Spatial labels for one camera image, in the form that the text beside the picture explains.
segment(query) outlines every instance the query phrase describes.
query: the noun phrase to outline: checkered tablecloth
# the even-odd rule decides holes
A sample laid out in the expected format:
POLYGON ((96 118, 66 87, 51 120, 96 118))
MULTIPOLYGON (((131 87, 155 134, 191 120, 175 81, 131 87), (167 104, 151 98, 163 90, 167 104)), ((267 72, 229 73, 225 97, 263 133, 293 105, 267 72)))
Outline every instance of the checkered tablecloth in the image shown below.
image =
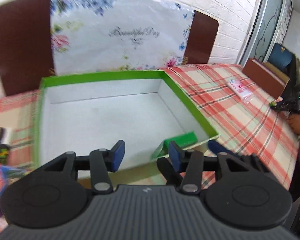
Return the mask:
MULTIPOLYGON (((255 153, 289 188, 299 142, 285 118, 269 108, 273 98, 245 76, 240 65, 186 65, 163 70, 215 127, 219 143, 243 155, 255 153), (250 103, 243 103, 227 86, 231 79, 240 80, 253 92, 250 103)), ((204 172, 203 186, 214 181, 213 172, 204 172)))

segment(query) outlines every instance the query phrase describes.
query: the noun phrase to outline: brown wooden headboard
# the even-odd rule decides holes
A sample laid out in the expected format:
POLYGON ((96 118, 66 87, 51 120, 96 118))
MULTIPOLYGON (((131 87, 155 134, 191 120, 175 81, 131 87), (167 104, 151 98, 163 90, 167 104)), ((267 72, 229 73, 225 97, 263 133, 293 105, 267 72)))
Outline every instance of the brown wooden headboard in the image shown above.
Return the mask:
MULTIPOLYGON (((185 57, 207 63, 218 21, 195 11, 185 57)), ((35 90, 53 73, 50 0, 15 0, 0 6, 0 77, 7 96, 35 90)))

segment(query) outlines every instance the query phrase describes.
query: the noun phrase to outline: open box lid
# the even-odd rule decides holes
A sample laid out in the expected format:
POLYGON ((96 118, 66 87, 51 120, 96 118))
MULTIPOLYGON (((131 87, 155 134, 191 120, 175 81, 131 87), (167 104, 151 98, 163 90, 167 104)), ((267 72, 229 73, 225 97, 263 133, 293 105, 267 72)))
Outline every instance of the open box lid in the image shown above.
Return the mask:
MULTIPOLYGON (((75 84, 77 85, 82 84, 83 86, 84 85, 90 86, 103 81, 108 81, 108 82, 127 81, 126 83, 131 82, 135 86, 134 82, 140 82, 139 81, 140 79, 141 80, 147 79, 148 82, 151 80, 159 80, 159 81, 161 80, 164 86, 166 86, 168 90, 171 92, 171 94, 167 94, 168 95, 167 98, 171 98, 172 96, 174 96, 180 102, 178 108, 180 107, 185 108, 191 115, 191 118, 195 120, 198 123, 198 125, 204 130, 204 132, 207 135, 206 139, 202 140, 198 138, 199 141, 196 144, 192 145, 191 147, 201 145, 210 139, 215 139, 218 137, 218 133, 216 132, 216 130, 210 125, 208 120, 202 115, 202 113, 199 111, 196 105, 192 103, 191 99, 186 96, 186 94, 181 90, 181 88, 179 88, 179 86, 164 71, 149 70, 149 71, 125 71, 125 72, 100 72, 100 73, 66 75, 66 76, 59 76, 59 77, 53 76, 53 77, 43 78, 40 87, 41 97, 39 100, 38 114, 36 115, 35 131, 34 131, 35 149, 33 151, 33 161, 35 166, 38 167, 42 164, 40 163, 40 152, 41 152, 40 142, 42 142, 42 136, 43 136, 41 134, 42 133, 41 125, 42 125, 45 94, 47 93, 48 90, 54 88, 60 89, 63 85, 73 86, 75 84)), ((117 93, 119 96, 124 95, 124 93, 122 94, 119 90, 117 93)))

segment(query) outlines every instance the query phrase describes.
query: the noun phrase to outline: black controller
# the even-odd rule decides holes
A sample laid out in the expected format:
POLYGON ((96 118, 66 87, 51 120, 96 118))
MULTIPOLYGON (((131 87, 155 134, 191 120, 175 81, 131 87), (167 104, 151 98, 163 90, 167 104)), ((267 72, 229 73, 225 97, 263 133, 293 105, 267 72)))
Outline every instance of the black controller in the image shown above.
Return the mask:
POLYGON ((298 239, 282 226, 289 192, 256 156, 206 157, 171 142, 172 164, 157 160, 167 185, 114 190, 108 172, 124 150, 118 141, 89 156, 66 152, 7 187, 0 205, 9 226, 0 240, 298 239), (78 170, 90 170, 92 189, 77 182, 78 170), (207 190, 202 171, 215 172, 207 190))

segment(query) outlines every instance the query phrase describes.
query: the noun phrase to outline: blue hydrangea print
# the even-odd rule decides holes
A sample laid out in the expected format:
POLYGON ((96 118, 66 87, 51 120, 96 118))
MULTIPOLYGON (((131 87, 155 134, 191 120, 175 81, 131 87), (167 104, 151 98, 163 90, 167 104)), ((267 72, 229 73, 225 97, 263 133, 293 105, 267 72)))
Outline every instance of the blue hydrangea print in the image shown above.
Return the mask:
POLYGON ((96 15, 103 16, 105 10, 112 8, 116 0, 50 0, 50 14, 62 14, 74 8, 88 8, 96 15))

